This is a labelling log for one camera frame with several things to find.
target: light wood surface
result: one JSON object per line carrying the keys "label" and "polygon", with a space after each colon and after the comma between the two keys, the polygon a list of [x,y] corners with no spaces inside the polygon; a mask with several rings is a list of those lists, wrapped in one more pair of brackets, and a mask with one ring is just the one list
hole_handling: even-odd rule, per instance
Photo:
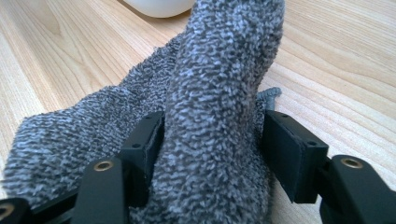
{"label": "light wood surface", "polygon": [[[370,162],[396,190],[396,3],[287,0],[284,37],[261,89],[276,110]],[[0,1],[0,169],[22,119],[66,108],[180,33],[189,13],[145,17],[117,0]],[[278,185],[275,223],[320,223]]]}

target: knit sock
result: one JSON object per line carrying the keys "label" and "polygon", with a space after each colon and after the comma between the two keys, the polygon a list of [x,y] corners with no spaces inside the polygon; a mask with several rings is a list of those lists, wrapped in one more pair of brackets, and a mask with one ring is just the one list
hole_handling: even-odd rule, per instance
{"label": "knit sock", "polygon": [[133,220],[262,222],[269,175],[256,146],[279,91],[256,92],[276,56],[283,10],[280,0],[197,0],[186,31],[119,86],[23,121],[5,170],[8,196],[37,207],[76,188],[90,161],[113,156],[142,117],[165,110],[151,196]]}

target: heather gray fabric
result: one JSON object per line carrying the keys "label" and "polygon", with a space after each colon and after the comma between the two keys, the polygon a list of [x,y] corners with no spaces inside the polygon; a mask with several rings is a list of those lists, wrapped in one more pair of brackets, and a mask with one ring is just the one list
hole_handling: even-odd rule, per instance
{"label": "heather gray fabric", "polygon": [[119,86],[65,110],[27,118],[5,170],[9,197],[33,206],[78,186],[84,167],[112,156],[136,123],[165,111],[165,138],[144,223],[263,223],[270,177],[257,150],[265,108],[257,93],[282,36],[282,0],[197,0],[185,32]]}

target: black plastic bracket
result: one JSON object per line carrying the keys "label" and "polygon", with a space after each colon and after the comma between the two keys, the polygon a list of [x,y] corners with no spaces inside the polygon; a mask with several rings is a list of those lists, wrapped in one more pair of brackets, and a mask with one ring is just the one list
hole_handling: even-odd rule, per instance
{"label": "black plastic bracket", "polygon": [[289,199],[314,203],[316,170],[327,160],[329,146],[289,115],[267,110],[262,155]]}

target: sock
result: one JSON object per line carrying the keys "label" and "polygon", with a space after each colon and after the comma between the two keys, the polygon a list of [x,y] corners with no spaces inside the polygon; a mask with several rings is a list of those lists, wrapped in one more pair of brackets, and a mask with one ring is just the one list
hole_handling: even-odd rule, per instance
{"label": "sock", "polygon": [[283,11],[277,0],[197,0],[186,31],[120,85],[23,121],[5,170],[8,196],[37,207],[76,188],[90,161],[117,153],[142,117],[165,110],[151,197],[132,209],[133,220],[264,221],[270,175],[256,146],[263,110],[280,92],[256,92],[276,56]]}

